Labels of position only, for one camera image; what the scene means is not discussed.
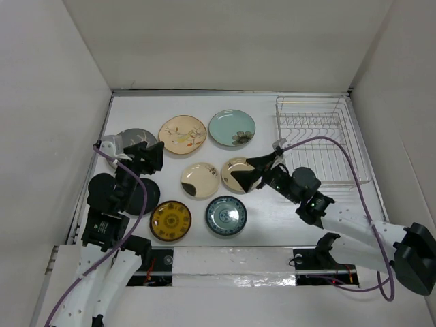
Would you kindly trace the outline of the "grey plate with horse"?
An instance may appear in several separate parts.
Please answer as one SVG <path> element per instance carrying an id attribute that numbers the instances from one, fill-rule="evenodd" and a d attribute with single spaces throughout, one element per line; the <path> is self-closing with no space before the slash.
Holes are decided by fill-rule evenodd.
<path id="1" fill-rule="evenodd" d="M 156 137 L 145 129 L 131 128 L 126 129 L 117 134 L 122 137 L 123 147 L 133 146 L 135 144 L 146 142 L 147 147 L 153 146 L 157 143 Z"/>

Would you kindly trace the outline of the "beige plate with bird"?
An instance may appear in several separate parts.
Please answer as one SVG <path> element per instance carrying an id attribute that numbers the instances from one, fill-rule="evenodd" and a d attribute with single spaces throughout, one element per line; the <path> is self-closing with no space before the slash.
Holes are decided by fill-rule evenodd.
<path id="1" fill-rule="evenodd" d="M 172 117 L 161 126 L 158 137 L 167 151 L 176 155 L 187 155 L 204 143 L 207 130 L 199 119 L 189 115 L 179 115 Z"/>

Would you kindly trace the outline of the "teal plate with flower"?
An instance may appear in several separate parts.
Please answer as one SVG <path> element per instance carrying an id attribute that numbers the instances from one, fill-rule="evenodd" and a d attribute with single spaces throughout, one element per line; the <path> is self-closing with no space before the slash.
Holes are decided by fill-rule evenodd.
<path id="1" fill-rule="evenodd" d="M 211 137 L 223 146 L 243 146 L 256 131 L 253 118 L 241 110 L 222 110 L 208 124 Z"/>

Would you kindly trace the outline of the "yellow plate with brown rim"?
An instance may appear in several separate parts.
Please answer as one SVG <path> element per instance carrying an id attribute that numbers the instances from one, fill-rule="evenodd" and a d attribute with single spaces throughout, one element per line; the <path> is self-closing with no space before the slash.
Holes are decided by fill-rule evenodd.
<path id="1" fill-rule="evenodd" d="M 192 215 L 188 207 L 176 200 L 159 204 L 151 213 L 149 228 L 152 235 L 163 242 L 175 242 L 189 231 Z"/>

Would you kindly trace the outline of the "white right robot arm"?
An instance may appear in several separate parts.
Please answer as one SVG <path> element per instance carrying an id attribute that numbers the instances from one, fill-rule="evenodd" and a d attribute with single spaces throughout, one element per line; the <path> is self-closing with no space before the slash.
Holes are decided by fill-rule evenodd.
<path id="1" fill-rule="evenodd" d="M 297 205 L 296 214 L 308 225 L 326 231 L 318 241 L 315 260 L 323 268 L 353 264 L 394 277 L 415 294 L 428 296 L 435 286 L 435 238 L 419 223 L 409 227 L 374 221 L 369 211 L 353 211 L 319 191 L 312 169 L 290 172 L 276 153 L 248 158 L 250 171 L 232 172 L 249 192 L 268 185 Z"/>

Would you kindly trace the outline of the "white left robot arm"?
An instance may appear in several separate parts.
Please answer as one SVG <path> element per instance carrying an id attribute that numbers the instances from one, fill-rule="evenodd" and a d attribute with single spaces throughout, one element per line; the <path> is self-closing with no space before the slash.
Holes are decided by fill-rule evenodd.
<path id="1" fill-rule="evenodd" d="M 96 174 L 88 183 L 89 210 L 73 283 L 46 320 L 46 326 L 105 326 L 128 281 L 151 264 L 151 242 L 134 236 L 149 200 L 141 175 L 163 168 L 164 143 L 123 147 L 111 136 L 94 151 L 116 164 L 114 174 Z"/>

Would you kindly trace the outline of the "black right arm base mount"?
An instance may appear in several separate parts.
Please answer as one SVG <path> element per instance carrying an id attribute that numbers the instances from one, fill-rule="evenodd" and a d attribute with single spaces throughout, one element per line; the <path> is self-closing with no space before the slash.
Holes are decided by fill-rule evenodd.
<path id="1" fill-rule="evenodd" d="M 321 263 L 314 247 L 294 248 L 292 253 L 288 265 L 295 270 L 297 286 L 360 284 L 354 265 Z"/>

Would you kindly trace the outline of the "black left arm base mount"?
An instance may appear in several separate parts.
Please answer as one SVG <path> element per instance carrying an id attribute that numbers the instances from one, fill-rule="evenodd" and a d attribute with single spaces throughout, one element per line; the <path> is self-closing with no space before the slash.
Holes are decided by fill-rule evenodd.
<path id="1" fill-rule="evenodd" d="M 172 286 L 173 247 L 153 247 L 146 262 L 134 273 L 130 287 L 166 287 Z"/>

